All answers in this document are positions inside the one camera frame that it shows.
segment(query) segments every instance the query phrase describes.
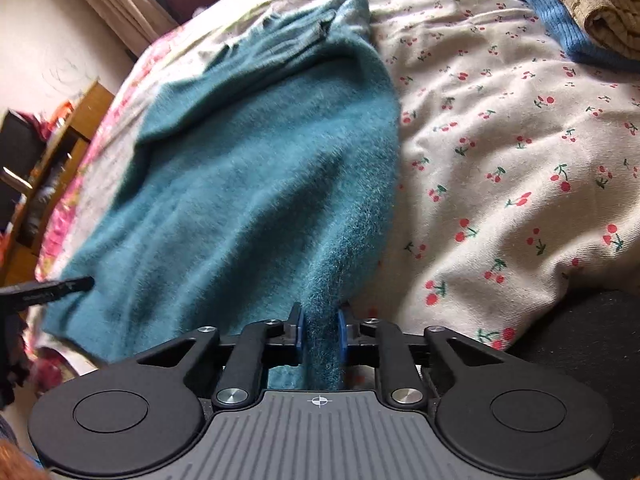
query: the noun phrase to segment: white crosshair symbol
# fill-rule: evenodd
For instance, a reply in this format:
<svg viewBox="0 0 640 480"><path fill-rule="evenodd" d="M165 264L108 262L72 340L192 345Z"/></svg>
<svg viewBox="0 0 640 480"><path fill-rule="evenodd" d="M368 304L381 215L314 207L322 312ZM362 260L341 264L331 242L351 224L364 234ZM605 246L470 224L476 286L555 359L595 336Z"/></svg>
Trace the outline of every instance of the white crosshair symbol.
<svg viewBox="0 0 640 480"><path fill-rule="evenodd" d="M307 402L312 402L314 405L316 405L319 408L320 406L324 406L326 403L331 401L326 397L318 395L317 397L314 397L313 399L310 399Z"/></svg>

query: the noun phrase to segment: red cherry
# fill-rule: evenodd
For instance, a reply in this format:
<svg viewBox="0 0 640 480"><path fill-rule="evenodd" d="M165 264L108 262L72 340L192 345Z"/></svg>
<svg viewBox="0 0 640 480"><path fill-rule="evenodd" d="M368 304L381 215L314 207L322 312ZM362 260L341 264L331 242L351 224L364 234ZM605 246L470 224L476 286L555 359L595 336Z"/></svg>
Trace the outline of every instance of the red cherry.
<svg viewBox="0 0 640 480"><path fill-rule="evenodd" d="M508 326L502 331L502 338L511 341L516 336L516 331Z"/></svg>

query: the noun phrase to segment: teal sweater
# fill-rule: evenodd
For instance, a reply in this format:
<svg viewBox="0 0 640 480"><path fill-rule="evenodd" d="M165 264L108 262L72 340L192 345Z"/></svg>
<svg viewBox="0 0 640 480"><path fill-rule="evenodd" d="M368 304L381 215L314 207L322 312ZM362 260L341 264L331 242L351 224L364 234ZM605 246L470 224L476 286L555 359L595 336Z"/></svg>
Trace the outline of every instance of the teal sweater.
<svg viewBox="0 0 640 480"><path fill-rule="evenodd" d="M264 20L150 106L113 205L65 269L94 290L44 330L120 360L202 325L305 311L300 368L276 387L340 384L337 307L390 225L399 105L367 42L367 0Z"/></svg>

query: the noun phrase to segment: wooden cabinet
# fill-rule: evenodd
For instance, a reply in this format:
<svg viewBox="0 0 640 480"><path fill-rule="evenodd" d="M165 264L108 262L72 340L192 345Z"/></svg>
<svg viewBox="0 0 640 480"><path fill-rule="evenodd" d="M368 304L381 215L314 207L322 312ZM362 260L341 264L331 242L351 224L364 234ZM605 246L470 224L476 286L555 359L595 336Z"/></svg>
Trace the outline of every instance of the wooden cabinet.
<svg viewBox="0 0 640 480"><path fill-rule="evenodd" d="M100 83L94 82L91 85L65 124L54 133L44 155L31 171L28 182L30 188L18 180L12 181L11 176L6 173L0 176L3 182L23 192L25 197L23 205L16 208L12 219L12 230L5 243L4 260L0 267L0 286L34 279L38 254L49 218L67 186L76 176L89 143L94 138L95 131L112 101L113 95ZM33 237L25 240L21 231L30 205L45 183L53 165L56 161L60 161L61 157L66 157L66 161L63 162L63 169L53 195L38 222L37 232Z"/></svg>

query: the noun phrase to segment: cherry print bed sheet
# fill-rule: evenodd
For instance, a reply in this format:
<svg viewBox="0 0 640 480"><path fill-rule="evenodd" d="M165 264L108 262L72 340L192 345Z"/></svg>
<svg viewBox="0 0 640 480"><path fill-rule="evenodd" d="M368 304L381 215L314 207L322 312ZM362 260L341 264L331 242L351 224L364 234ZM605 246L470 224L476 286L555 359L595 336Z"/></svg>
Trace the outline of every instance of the cherry print bed sheet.
<svg viewBox="0 0 640 480"><path fill-rule="evenodd" d="M394 225L352 299L357 314L414 333L443 324L505 349L570 285L635 288L640 80L572 63L517 0L369 2L402 106L401 167ZM214 50L202 45L181 51L182 67ZM123 128L124 152L135 124ZM90 168L97 160L110 164L104 152ZM85 182L76 200L108 205L116 184ZM56 241L64 259L96 211L76 210L74 238Z"/></svg>

